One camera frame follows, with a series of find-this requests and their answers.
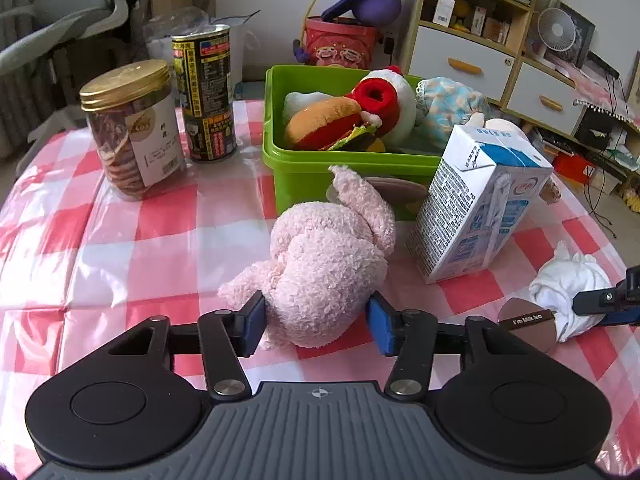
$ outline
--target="gray ribbed panel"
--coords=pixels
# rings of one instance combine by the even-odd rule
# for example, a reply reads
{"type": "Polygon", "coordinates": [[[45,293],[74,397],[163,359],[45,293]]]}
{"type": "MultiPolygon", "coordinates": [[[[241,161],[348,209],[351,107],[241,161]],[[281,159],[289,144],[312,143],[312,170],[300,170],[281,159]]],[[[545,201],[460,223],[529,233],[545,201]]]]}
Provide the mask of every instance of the gray ribbed panel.
{"type": "Polygon", "coordinates": [[[546,476],[491,469],[451,448],[426,412],[370,383],[264,383],[217,406],[184,447],[153,464],[91,474],[49,464],[32,480],[598,480],[590,467],[546,476]],[[318,388],[328,393],[312,394],[318,388]]]}

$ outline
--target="pink bucket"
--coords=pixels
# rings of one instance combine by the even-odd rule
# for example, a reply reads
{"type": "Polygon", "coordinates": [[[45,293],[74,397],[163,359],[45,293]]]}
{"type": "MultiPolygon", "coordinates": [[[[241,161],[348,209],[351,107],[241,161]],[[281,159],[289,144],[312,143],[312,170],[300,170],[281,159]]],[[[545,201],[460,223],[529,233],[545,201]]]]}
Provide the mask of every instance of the pink bucket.
{"type": "Polygon", "coordinates": [[[323,22],[319,16],[307,18],[305,51],[311,56],[307,64],[368,70],[378,31],[354,23],[349,18],[339,18],[338,23],[323,22]]]}

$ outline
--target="barcode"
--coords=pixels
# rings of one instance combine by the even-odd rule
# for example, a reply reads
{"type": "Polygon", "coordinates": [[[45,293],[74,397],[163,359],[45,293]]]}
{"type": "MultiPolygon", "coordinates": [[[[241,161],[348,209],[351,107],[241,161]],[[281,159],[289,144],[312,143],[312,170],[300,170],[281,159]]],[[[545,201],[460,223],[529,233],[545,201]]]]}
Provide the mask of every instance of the barcode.
{"type": "Polygon", "coordinates": [[[175,168],[178,165],[178,157],[174,156],[174,158],[172,158],[168,163],[166,163],[163,167],[162,167],[162,174],[166,175],[167,173],[169,173],[173,168],[175,168]]]}

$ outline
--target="green plastic bin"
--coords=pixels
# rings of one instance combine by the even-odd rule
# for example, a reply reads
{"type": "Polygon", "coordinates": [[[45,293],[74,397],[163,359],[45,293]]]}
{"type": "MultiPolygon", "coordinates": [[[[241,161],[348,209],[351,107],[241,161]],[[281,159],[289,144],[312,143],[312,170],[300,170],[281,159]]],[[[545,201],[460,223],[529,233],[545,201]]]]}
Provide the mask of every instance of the green plastic bin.
{"type": "MultiPolygon", "coordinates": [[[[273,170],[278,214],[294,204],[326,201],[332,164],[345,164],[362,176],[397,176],[428,186],[440,163],[439,156],[368,152],[306,152],[281,148],[282,109],[289,92],[324,92],[345,95],[368,72],[353,68],[277,65],[267,71],[264,102],[262,159],[273,170]]],[[[415,89],[420,81],[408,76],[415,89]]],[[[415,208],[396,208],[399,220],[415,219],[415,208]]]]}

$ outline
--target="white drawer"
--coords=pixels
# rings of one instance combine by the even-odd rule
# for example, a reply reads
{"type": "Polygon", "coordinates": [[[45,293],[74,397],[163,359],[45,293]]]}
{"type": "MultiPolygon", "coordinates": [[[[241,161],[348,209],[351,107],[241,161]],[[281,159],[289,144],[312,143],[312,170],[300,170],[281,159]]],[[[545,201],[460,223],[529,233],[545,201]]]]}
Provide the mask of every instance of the white drawer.
{"type": "Polygon", "coordinates": [[[571,135],[582,111],[582,107],[574,106],[577,97],[569,85],[523,63],[507,108],[571,135]]]}
{"type": "Polygon", "coordinates": [[[500,101],[512,67],[513,57],[499,50],[418,27],[409,74],[425,79],[448,77],[500,101]]]}

